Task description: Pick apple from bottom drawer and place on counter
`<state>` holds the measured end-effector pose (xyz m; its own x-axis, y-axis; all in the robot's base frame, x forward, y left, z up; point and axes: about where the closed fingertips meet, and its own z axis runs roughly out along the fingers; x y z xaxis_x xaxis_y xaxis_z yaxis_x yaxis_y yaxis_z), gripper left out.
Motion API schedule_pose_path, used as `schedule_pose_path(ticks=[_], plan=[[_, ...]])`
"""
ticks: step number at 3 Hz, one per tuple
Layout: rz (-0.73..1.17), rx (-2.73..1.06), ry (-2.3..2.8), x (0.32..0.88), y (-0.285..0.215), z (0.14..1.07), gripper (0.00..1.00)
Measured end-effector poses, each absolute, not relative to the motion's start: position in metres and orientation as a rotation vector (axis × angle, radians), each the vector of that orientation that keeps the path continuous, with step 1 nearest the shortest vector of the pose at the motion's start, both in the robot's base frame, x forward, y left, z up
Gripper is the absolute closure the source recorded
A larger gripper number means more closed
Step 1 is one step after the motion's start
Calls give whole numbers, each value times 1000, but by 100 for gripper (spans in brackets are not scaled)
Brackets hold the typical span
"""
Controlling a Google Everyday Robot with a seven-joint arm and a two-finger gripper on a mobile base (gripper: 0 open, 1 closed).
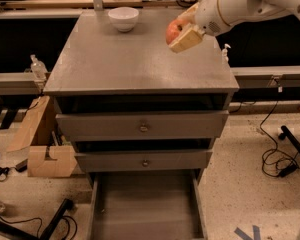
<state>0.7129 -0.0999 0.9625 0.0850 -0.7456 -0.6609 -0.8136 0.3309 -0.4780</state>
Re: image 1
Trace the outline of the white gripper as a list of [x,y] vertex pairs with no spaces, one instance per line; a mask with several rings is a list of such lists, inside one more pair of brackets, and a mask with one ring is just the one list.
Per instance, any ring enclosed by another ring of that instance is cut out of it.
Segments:
[[210,36],[218,36],[231,29],[221,15],[219,0],[201,0],[181,13],[177,19],[187,25],[169,44],[169,48],[175,53],[198,45],[202,42],[205,33]]

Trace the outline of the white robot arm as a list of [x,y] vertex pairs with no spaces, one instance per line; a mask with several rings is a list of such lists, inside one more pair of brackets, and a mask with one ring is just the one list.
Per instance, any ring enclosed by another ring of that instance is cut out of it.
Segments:
[[199,0],[166,29],[173,52],[199,44],[204,35],[218,36],[243,22],[261,22],[294,15],[300,21],[300,0]]

